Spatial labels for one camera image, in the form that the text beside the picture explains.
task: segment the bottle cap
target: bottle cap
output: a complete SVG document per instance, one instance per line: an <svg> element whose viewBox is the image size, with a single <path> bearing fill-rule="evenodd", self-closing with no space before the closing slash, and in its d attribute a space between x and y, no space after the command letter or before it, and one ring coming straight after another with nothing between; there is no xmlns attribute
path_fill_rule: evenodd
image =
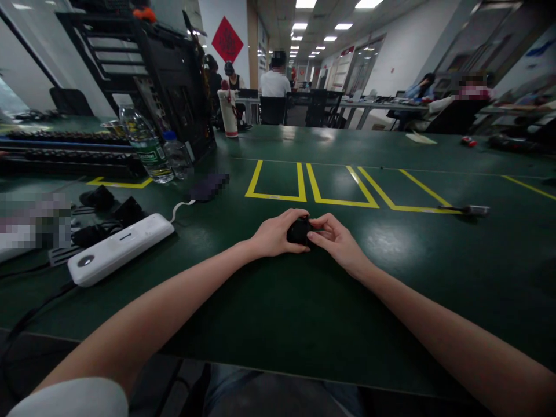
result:
<svg viewBox="0 0 556 417"><path fill-rule="evenodd" d="M165 141L172 141L178 138L173 130L167 130L162 134L162 137Z"/></svg>

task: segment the forearm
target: forearm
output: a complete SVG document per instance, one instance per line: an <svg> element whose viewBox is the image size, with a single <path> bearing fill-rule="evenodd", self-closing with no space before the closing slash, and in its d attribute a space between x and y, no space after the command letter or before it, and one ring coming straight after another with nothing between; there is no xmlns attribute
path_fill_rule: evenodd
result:
<svg viewBox="0 0 556 417"><path fill-rule="evenodd" d="M372 265L357 278L495 415L552 415L550 370Z"/></svg>
<svg viewBox="0 0 556 417"><path fill-rule="evenodd" d="M257 256L249 242L179 273L128 304L83 341L35 391L103 376L131 392L134 377L234 272Z"/></svg>

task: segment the ceiling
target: ceiling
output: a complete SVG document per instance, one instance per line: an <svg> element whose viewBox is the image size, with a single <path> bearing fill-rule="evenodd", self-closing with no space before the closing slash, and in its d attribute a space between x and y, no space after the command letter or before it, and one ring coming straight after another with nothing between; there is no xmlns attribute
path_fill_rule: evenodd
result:
<svg viewBox="0 0 556 417"><path fill-rule="evenodd" d="M322 60L333 53L353 45L371 31L387 25L427 0L383 0L374 9L355 9L359 0L317 0L313 9L296 9L295 0L251 0L270 38L270 50L290 51L299 46L297 59L307 60L325 46L315 60ZM307 23L307 29L295 30L301 41L292 41L290 34L294 23ZM353 23L348 30L334 30L338 23ZM326 36L337 36L334 42L324 42Z"/></svg>

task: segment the white thermos bottle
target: white thermos bottle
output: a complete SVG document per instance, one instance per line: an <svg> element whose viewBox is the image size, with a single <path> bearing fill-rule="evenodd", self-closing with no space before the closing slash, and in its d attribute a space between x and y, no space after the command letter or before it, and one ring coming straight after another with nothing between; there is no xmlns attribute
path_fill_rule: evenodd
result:
<svg viewBox="0 0 556 417"><path fill-rule="evenodd" d="M234 92L230 90L228 81L222 80L222 89L218 90L218 99L220 100L220 111L224 120L224 130L227 137L238 137L237 134L237 117L236 117L236 97Z"/></svg>

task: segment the yellow tape marking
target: yellow tape marking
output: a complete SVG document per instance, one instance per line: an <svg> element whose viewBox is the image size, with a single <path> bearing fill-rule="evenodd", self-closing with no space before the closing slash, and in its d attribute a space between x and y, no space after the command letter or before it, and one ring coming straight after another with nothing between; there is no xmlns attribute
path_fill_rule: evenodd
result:
<svg viewBox="0 0 556 417"><path fill-rule="evenodd" d="M103 186L112 186L117 188L136 188L141 189L145 188L152 182L152 178L147 178L142 184L128 184L126 182L105 182L101 181L104 177L97 177L93 181L89 181L87 185L103 185Z"/></svg>
<svg viewBox="0 0 556 417"><path fill-rule="evenodd" d="M253 177L249 188L245 193L245 197L250 198L264 198L270 200L281 200L281 201L295 201L295 202L307 202L307 197L305 195L305 182L303 181L303 167L301 162L297 162L297 187L299 189L299 196L281 196L273 194L259 194L255 192L255 187L257 186L257 181L259 180L259 175L261 173L262 160L257 161L257 166L255 167L255 172L253 172Z"/></svg>
<svg viewBox="0 0 556 417"><path fill-rule="evenodd" d="M541 195L543 195L543 196L545 196L545 197L548 197L548 198L550 198L550 199L552 199L552 200L556 200L556 196L553 196L552 194L548 194L547 192L544 192L544 191L542 191L542 190L539 190L538 188L535 188L535 187L533 187L533 186L530 186L530 185L528 185L528 184L526 184L526 183L524 183L524 182L518 181L518 180L516 180L515 178L508 177L507 175L501 175L501 177L502 177L502 178L505 178L505 179L507 179L507 180L513 181L514 183L519 184L520 186L524 186L525 188L528 188L528 189L530 189L531 191L535 191L535 192L537 192L537 193L539 193L539 194L541 194Z"/></svg>
<svg viewBox="0 0 556 417"><path fill-rule="evenodd" d="M365 184L363 184L361 179L357 176L355 171L350 166L346 166L346 168L349 171L349 173L352 175L353 179L355 180L355 182L357 183L357 185L359 186L361 191L363 192L363 195L367 199L368 203L351 202L351 201L345 201L345 200L323 199L320 196L319 186L317 185L317 180L314 177L313 167L309 163L305 164L305 165L307 165L307 172L309 173L309 180L311 181L311 187L313 188L313 196L314 196L314 200L315 200L316 203L337 204L339 206L352 206L352 207L370 207L372 209L378 209L379 208L375 199L372 197L372 195L369 192L369 190L367 189L367 187L365 187Z"/></svg>
<svg viewBox="0 0 556 417"><path fill-rule="evenodd" d="M446 200L444 200L441 196L439 196L438 194L436 194L434 191L432 191L429 187L427 187L425 184L423 184L422 182L420 182L417 178L415 178L413 175L411 175L409 172L405 171L405 170L400 170L400 172L402 174L404 174L406 177L408 177L411 181L413 181L415 184L419 185L423 190L425 190L425 192L427 194L429 194L431 197L433 197L436 201L438 201L440 204L442 204L443 206L450 206L451 204L448 203Z"/></svg>
<svg viewBox="0 0 556 417"><path fill-rule="evenodd" d="M458 214L457 211L451 211L451 210L444 210L443 208L436 208L436 207L411 207L411 206L396 206L394 204L394 202L391 200L391 198L388 197L388 195L384 192L384 190L382 188L380 188L380 186L376 183L375 180L372 179L372 177L367 173L367 171L365 171L363 169L363 167L357 167L357 169L359 169L361 171L361 174L363 174L363 176L367 179L367 181L369 182L369 184L371 184L371 186L375 189L375 191L378 193L379 196L381 196L381 198L384 200L384 202L388 205L388 207L390 207L392 210L396 210L396 211L411 211L413 213L439 213L439 214ZM425 186L424 184L422 184L421 182L419 182L416 178L413 178L416 183L418 183L417 185L419 185L421 188L423 188L425 191L430 193L433 193L434 195L436 195L437 200L440 199L442 200L442 204L445 206L450 206L451 204L449 204L446 200L442 199L441 197L439 197L436 193L434 193L431 189L429 189L427 186Z"/></svg>

